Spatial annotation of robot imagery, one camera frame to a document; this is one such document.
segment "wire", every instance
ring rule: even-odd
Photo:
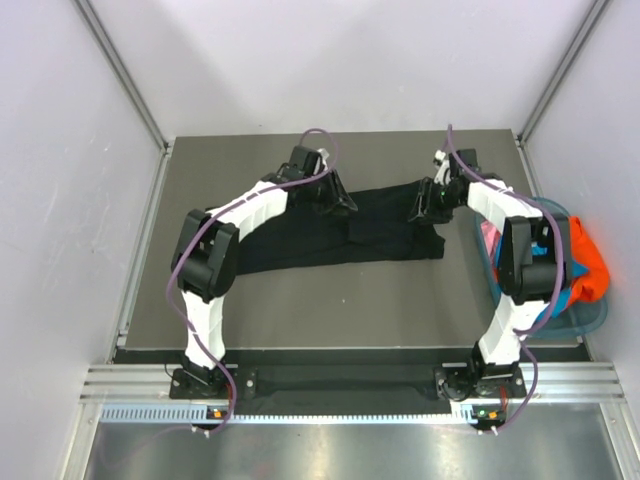
[[[456,151],[456,148],[453,144],[453,126],[451,124],[449,124],[447,127],[447,145],[451,150],[451,155],[453,156],[455,161],[458,163],[460,168],[462,168],[465,171],[465,173],[467,173],[467,175],[469,175],[475,181],[480,182],[484,185],[487,185],[488,187],[494,190],[500,190],[500,188],[487,182],[484,178],[482,178],[480,175],[474,172],[471,168],[469,168],[469,166],[466,163],[462,161],[462,159],[460,158],[460,155],[458,155],[458,152]],[[555,283],[553,285],[553,292],[551,294],[551,299],[549,301],[549,305],[544,311],[542,319],[540,319],[540,321],[536,322],[536,324],[533,325],[533,327],[527,330],[514,329],[513,331],[516,335],[519,336],[518,341],[520,342],[520,347],[522,348],[522,351],[529,358],[529,360],[531,360],[531,363],[533,365],[533,381],[531,382],[529,391],[527,392],[527,395],[524,397],[524,400],[522,401],[522,403],[518,406],[516,411],[513,412],[513,415],[511,415],[511,417],[509,417],[500,427],[496,428],[496,433],[501,432],[502,430],[507,428],[509,425],[513,424],[513,422],[518,417],[520,417],[520,415],[522,415],[522,412],[524,411],[526,406],[529,404],[529,402],[533,398],[533,394],[536,391],[536,388],[538,386],[538,371],[539,371],[538,360],[536,359],[533,352],[529,350],[529,347],[525,345],[524,338],[520,338],[520,337],[535,333],[541,328],[544,328],[544,326],[547,324],[547,322],[551,318],[551,314],[553,313],[553,310],[556,308],[556,305],[558,303],[558,297],[560,295],[560,291],[562,290],[562,280],[564,276],[564,269],[563,269],[564,252],[562,250],[562,235],[560,233],[560,227],[558,226],[558,222],[556,222],[556,220],[553,218],[553,215],[551,215],[551,213],[542,205],[540,205],[538,202],[528,197],[525,197],[524,195],[520,195],[512,191],[504,191],[503,193],[517,200],[525,202],[526,204],[531,205],[532,207],[537,208],[542,212],[542,215],[547,219],[547,221],[549,222],[549,226],[553,231],[553,239],[554,239],[553,243],[554,243],[554,251],[556,255],[557,268],[556,268],[556,278],[555,278]]]
[[[456,151],[456,148],[453,145],[453,126],[451,124],[449,124],[449,126],[447,127],[447,145],[448,145],[449,149],[451,150],[451,155],[453,156],[455,161],[458,163],[460,168],[462,168],[465,171],[465,173],[467,173],[475,181],[480,182],[480,183],[488,186],[489,188],[492,188],[493,190],[501,190],[499,187],[497,187],[494,184],[488,182],[487,180],[482,178],[480,175],[478,175],[476,172],[474,172],[460,158],[460,155],[458,155],[458,152]],[[517,335],[531,335],[533,333],[536,333],[541,328],[544,328],[544,326],[550,320],[551,314],[553,313],[554,309],[556,308],[556,305],[558,304],[558,298],[560,296],[560,291],[562,290],[562,283],[563,283],[562,281],[563,281],[563,277],[564,277],[564,268],[563,268],[564,251],[562,249],[562,235],[560,233],[560,227],[558,226],[558,222],[556,222],[556,220],[553,218],[553,215],[551,214],[551,212],[549,212],[540,203],[538,203],[535,200],[533,200],[531,198],[528,198],[528,197],[526,197],[524,195],[520,195],[519,193],[516,193],[516,192],[503,191],[503,193],[505,195],[508,195],[508,196],[512,197],[512,198],[515,198],[516,200],[520,200],[521,202],[524,202],[524,203],[532,206],[533,208],[537,208],[538,210],[540,210],[542,212],[542,215],[544,216],[544,218],[549,222],[549,226],[551,227],[551,230],[553,232],[553,238],[554,238],[554,242],[553,243],[554,243],[554,252],[555,252],[555,255],[556,255],[556,266],[557,266],[557,268],[556,268],[555,283],[553,285],[553,291],[551,293],[551,299],[549,300],[549,305],[545,309],[545,311],[544,311],[544,313],[542,315],[542,318],[539,321],[537,321],[531,328],[529,328],[527,330],[514,330],[514,332]]]
[[[219,212],[217,212],[216,214],[212,215],[211,218],[195,234],[195,236],[191,240],[191,243],[185,249],[184,253],[182,254],[182,257],[180,258],[180,260],[178,260],[178,263],[176,264],[175,268],[171,272],[171,276],[169,277],[169,282],[167,283],[167,288],[165,290],[165,296],[166,296],[167,302],[176,311],[176,313],[178,314],[178,316],[180,317],[182,322],[185,324],[185,326],[187,327],[187,329],[189,330],[189,332],[193,336],[194,340],[196,341],[196,344],[198,345],[198,347],[200,347],[200,349],[214,363],[214,365],[216,367],[218,367],[220,369],[220,371],[222,371],[222,373],[224,374],[224,376],[228,380],[228,383],[226,385],[227,385],[228,398],[229,398],[229,410],[228,410],[227,414],[224,416],[224,418],[222,419],[222,421],[219,424],[217,424],[217,426],[213,430],[209,431],[209,435],[215,435],[216,433],[218,433],[221,430],[223,430],[225,426],[228,425],[229,420],[233,416],[233,412],[235,410],[236,399],[237,399],[237,396],[238,396],[238,390],[237,390],[237,387],[236,387],[236,383],[235,383],[235,381],[233,379],[233,375],[231,375],[231,373],[224,366],[224,364],[220,360],[218,360],[211,353],[211,351],[206,347],[206,345],[204,345],[204,343],[200,339],[200,336],[198,335],[198,332],[195,329],[195,326],[193,325],[193,323],[191,323],[191,321],[189,320],[189,317],[187,316],[187,314],[184,313],[180,309],[180,307],[178,307],[175,304],[175,302],[173,301],[171,293],[173,291],[174,286],[177,284],[178,275],[180,274],[180,271],[184,267],[186,259],[189,257],[189,255],[191,255],[191,252],[193,252],[193,249],[200,242],[200,239],[205,234],[205,232],[216,222],[216,220],[218,218],[220,218],[221,216],[223,216],[226,213],[230,212],[231,210],[233,210],[235,208],[238,208],[240,205],[244,204],[245,202],[249,202],[249,201],[253,200],[258,195],[262,195],[264,193],[271,192],[273,190],[290,188],[290,187],[295,187],[295,186],[298,186],[298,185],[305,185],[305,184],[308,184],[308,183],[315,182],[317,180],[320,180],[322,177],[328,175],[332,170],[335,169],[336,164],[338,163],[338,158],[339,158],[339,155],[340,155],[340,149],[339,149],[338,143],[335,140],[335,138],[333,137],[333,135],[331,135],[331,133],[329,133],[327,130],[324,130],[322,128],[310,128],[310,129],[306,130],[300,136],[299,145],[302,145],[304,143],[305,139],[307,138],[307,136],[309,136],[312,133],[323,134],[324,136],[326,136],[329,139],[329,141],[333,145],[333,150],[334,150],[333,161],[329,165],[327,165],[327,168],[325,168],[323,171],[321,171],[321,172],[319,172],[319,173],[317,173],[315,175],[312,175],[311,177],[308,177],[308,178],[304,178],[304,179],[301,179],[301,180],[296,180],[296,181],[292,181],[292,182],[286,182],[286,183],[282,183],[282,184],[279,184],[279,185],[273,185],[273,186],[270,186],[270,187],[263,188],[262,190],[259,190],[258,192],[255,192],[252,195],[249,195],[247,198],[243,198],[241,200],[238,200],[237,202],[234,202],[232,205],[229,205],[229,206],[223,208],[222,210],[220,210]],[[169,371],[167,370],[167,364],[164,365],[164,370],[165,370],[165,373],[170,378],[173,378],[169,374]],[[110,461],[108,461],[106,459],[105,452],[104,452],[104,442],[101,442],[100,447],[99,447],[100,460],[102,461],[102,464],[107,469],[115,470],[115,469],[121,467],[125,462],[127,462],[128,460],[130,460],[131,458],[136,456],[138,453],[140,453],[143,449],[145,449],[147,446],[149,446],[151,443],[153,443],[159,437],[162,437],[165,434],[168,434],[168,433],[171,433],[171,432],[176,432],[176,431],[180,431],[180,430],[192,430],[192,429],[193,429],[192,425],[174,425],[174,426],[165,428],[164,430],[159,431],[158,433],[152,435],[149,439],[147,439],[144,442],[142,442],[142,443],[138,444],[137,446],[135,446],[129,452],[129,454],[127,456],[125,456],[124,458],[118,460],[117,462],[110,462]]]
[[[328,175],[332,170],[335,169],[335,166],[338,163],[340,150],[339,150],[338,143],[336,142],[335,138],[328,131],[326,131],[326,130],[324,130],[322,128],[310,128],[309,130],[306,130],[301,135],[299,144],[302,145],[304,140],[307,138],[307,136],[312,134],[312,133],[321,133],[321,134],[325,135],[329,139],[329,141],[333,144],[334,158],[333,158],[333,161],[331,162],[331,164],[328,165],[326,169],[324,169],[323,171],[321,171],[320,173],[318,173],[316,175],[312,175],[311,177],[303,178],[301,180],[296,180],[296,181],[292,181],[292,182],[286,182],[286,183],[282,183],[282,184],[278,184],[278,185],[271,185],[269,187],[265,187],[262,190],[254,192],[251,195],[247,196],[246,198],[241,198],[241,199],[233,202],[231,205],[228,205],[225,208],[221,209],[220,211],[216,212],[214,215],[211,216],[211,218],[209,220],[207,220],[205,222],[204,225],[202,225],[200,230],[198,230],[198,232],[194,235],[193,239],[191,240],[191,242],[189,243],[189,245],[187,246],[187,248],[183,252],[183,254],[180,257],[180,259],[178,260],[178,263],[176,264],[175,268],[171,272],[171,276],[169,277],[169,282],[167,283],[167,288],[166,288],[166,291],[165,291],[165,296],[167,298],[167,302],[175,310],[175,312],[178,314],[180,319],[183,321],[183,323],[185,324],[185,326],[187,327],[187,329],[189,330],[189,332],[193,336],[193,339],[195,340],[196,344],[198,345],[198,347],[200,347],[200,350],[202,350],[202,352],[213,362],[213,364],[220,369],[220,371],[224,374],[224,376],[229,381],[229,384],[231,385],[231,401],[230,401],[230,404],[229,404],[229,411],[227,412],[227,415],[225,415],[225,417],[222,419],[222,423],[220,424],[220,428],[217,428],[216,430],[214,430],[214,432],[221,431],[222,428],[225,425],[227,425],[227,423],[231,419],[231,416],[233,415],[233,411],[235,409],[235,404],[236,404],[236,398],[238,396],[236,384],[235,384],[235,381],[233,379],[233,375],[231,375],[229,370],[227,370],[227,368],[224,366],[224,364],[220,360],[218,360],[211,353],[209,348],[207,348],[207,346],[202,342],[202,340],[200,339],[200,336],[198,335],[198,332],[196,331],[195,326],[193,325],[193,323],[191,323],[191,321],[189,320],[189,317],[187,316],[187,314],[185,312],[183,312],[180,309],[180,307],[178,307],[174,303],[173,296],[172,296],[173,288],[177,284],[178,275],[180,274],[182,268],[184,267],[184,264],[187,261],[187,258],[189,258],[189,256],[191,255],[191,252],[193,252],[193,250],[196,247],[196,245],[199,244],[200,239],[204,236],[205,232],[207,230],[209,230],[209,228],[220,217],[222,217],[223,215],[229,213],[230,211],[238,208],[239,206],[243,205],[245,202],[249,202],[249,201],[253,200],[254,198],[258,197],[259,195],[271,192],[273,190],[281,190],[281,189],[285,189],[285,188],[290,188],[290,187],[295,187],[295,186],[305,185],[305,184],[308,184],[308,183],[315,182],[315,181],[323,178],[324,176]]]

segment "dark gray tabletop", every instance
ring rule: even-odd
[[[224,205],[289,158],[298,135],[178,138],[144,266],[128,348],[184,348],[186,332],[164,290],[185,214]],[[349,191],[433,176],[444,132],[337,134],[338,170]],[[486,172],[529,192],[509,130],[462,131]],[[328,146],[321,136],[309,145]],[[473,344],[493,304],[473,237],[472,212],[436,227],[442,260],[290,269],[238,277],[227,295],[225,343],[231,348],[451,347]]]

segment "black garment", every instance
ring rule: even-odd
[[[409,223],[420,182],[351,193],[358,212],[319,215],[309,204],[287,209],[240,243],[238,275],[292,267],[442,258],[433,225]]]

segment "orange cloth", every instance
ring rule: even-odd
[[[609,288],[609,270],[578,217],[569,218],[569,229],[573,259],[589,271],[573,279],[567,306],[576,301],[597,302]]]

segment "pink cloth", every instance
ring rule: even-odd
[[[487,249],[487,255],[489,255],[489,261],[491,266],[496,265],[496,250],[498,249],[498,243],[500,243],[500,232],[490,222],[485,220],[480,225],[482,229],[482,238],[484,238],[484,246]]]

